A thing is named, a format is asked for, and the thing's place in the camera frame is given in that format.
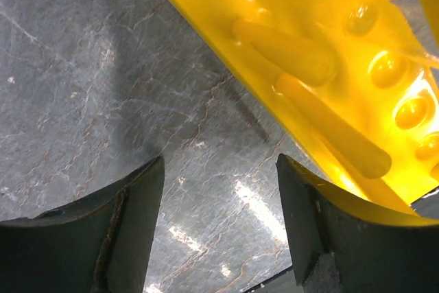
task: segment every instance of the yellow plastic tray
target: yellow plastic tray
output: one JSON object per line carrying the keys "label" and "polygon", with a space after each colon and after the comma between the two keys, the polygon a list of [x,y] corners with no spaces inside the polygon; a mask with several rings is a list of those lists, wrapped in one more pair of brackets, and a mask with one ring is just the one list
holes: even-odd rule
{"label": "yellow plastic tray", "polygon": [[411,214],[439,185],[439,61],[390,0],[170,1],[336,185]]}

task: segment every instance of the gray surface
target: gray surface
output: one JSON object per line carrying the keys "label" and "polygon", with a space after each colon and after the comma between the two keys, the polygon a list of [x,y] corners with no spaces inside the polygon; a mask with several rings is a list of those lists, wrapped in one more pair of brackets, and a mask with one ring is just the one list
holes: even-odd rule
{"label": "gray surface", "polygon": [[296,286],[292,267],[288,270],[255,288],[249,289],[246,293],[344,293],[340,283],[340,274],[335,265],[335,258],[331,254],[319,256],[303,285]]}
{"label": "gray surface", "polygon": [[166,0],[0,0],[0,20],[0,220],[162,154],[146,292],[238,292],[291,264],[275,160],[310,163]]}
{"label": "gray surface", "polygon": [[412,208],[422,216],[439,219],[439,188],[425,194],[414,202]]}

